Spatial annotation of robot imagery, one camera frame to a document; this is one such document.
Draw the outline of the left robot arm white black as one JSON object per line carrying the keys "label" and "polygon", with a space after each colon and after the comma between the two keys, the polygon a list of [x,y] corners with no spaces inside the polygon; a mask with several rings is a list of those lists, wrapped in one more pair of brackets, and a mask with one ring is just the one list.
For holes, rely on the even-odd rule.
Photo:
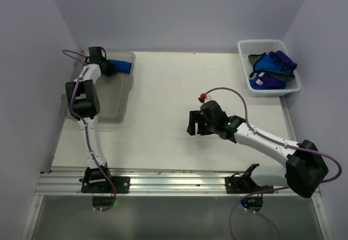
{"label": "left robot arm white black", "polygon": [[102,47],[88,48],[89,55],[82,61],[82,71],[78,77],[65,84],[69,112],[77,121],[84,139],[86,171],[83,183],[93,184],[100,192],[108,192],[113,179],[107,167],[98,132],[100,102],[95,88],[102,77],[112,77],[117,68],[107,60]]}

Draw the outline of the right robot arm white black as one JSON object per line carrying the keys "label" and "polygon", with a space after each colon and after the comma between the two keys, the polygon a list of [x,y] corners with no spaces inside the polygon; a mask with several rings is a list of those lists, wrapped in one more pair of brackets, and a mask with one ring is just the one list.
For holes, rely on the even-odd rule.
{"label": "right robot arm white black", "polygon": [[278,166],[254,163],[241,175],[226,177],[228,194],[274,192],[275,187],[286,187],[301,197],[310,198],[328,174],[328,167],[313,142],[304,140],[297,143],[272,134],[261,136],[246,119],[228,116],[213,100],[204,103],[199,110],[189,112],[187,133],[191,136],[215,134],[278,162]]}

